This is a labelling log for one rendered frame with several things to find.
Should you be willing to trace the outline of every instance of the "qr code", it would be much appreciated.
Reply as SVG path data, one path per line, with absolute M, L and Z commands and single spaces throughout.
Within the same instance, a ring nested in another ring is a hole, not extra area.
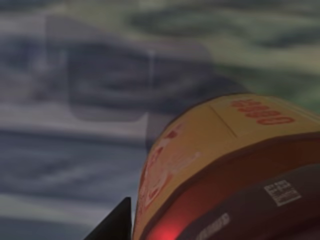
M 291 203 L 302 197 L 286 180 L 265 186 L 264 189 L 273 198 L 278 207 Z

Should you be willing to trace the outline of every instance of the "black object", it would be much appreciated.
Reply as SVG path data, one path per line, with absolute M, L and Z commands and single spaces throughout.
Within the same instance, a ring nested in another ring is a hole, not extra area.
M 130 240 L 131 198 L 126 197 L 84 240 Z

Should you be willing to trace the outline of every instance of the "yellow label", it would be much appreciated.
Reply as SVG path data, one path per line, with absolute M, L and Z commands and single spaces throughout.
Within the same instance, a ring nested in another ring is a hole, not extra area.
M 133 239 L 185 181 L 218 158 L 281 136 L 320 132 L 319 117 L 275 97 L 237 94 L 200 104 L 153 145 L 139 187 Z

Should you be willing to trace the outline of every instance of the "blurry background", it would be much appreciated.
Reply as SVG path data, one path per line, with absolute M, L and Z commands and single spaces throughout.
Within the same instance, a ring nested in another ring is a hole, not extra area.
M 1 239 L 81 240 L 135 208 L 146 143 L 199 101 L 320 113 L 319 19 L 317 0 L 0 0 Z

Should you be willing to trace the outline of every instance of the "black triangular object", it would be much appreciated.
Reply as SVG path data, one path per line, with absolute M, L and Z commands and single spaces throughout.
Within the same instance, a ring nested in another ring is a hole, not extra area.
M 84 240 L 131 240 L 131 198 L 126 197 Z

